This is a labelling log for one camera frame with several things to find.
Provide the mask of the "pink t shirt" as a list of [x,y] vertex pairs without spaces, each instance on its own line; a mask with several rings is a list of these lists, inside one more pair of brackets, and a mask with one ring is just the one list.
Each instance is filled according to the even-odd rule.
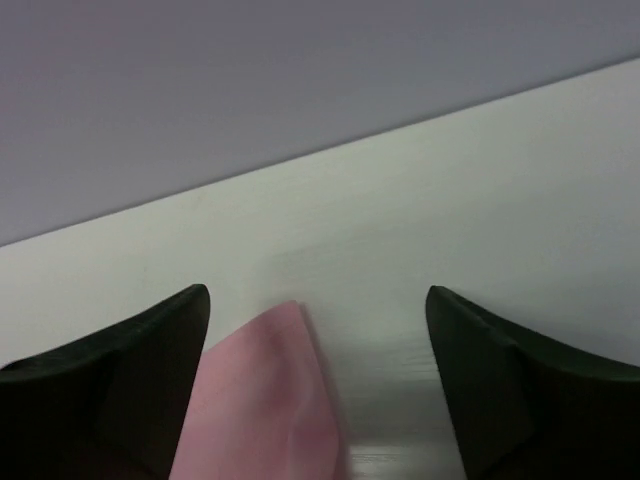
[[203,353],[173,479],[344,479],[334,402],[301,305],[289,301]]

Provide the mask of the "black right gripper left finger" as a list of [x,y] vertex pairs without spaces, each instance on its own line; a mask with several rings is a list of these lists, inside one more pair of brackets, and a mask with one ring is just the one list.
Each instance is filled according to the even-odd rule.
[[4,479],[166,479],[209,324],[192,285],[1,370]]

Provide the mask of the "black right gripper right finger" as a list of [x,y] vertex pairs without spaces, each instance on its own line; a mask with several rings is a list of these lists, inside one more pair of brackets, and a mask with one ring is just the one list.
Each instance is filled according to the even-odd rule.
[[442,287],[426,323],[469,479],[636,479],[639,369]]

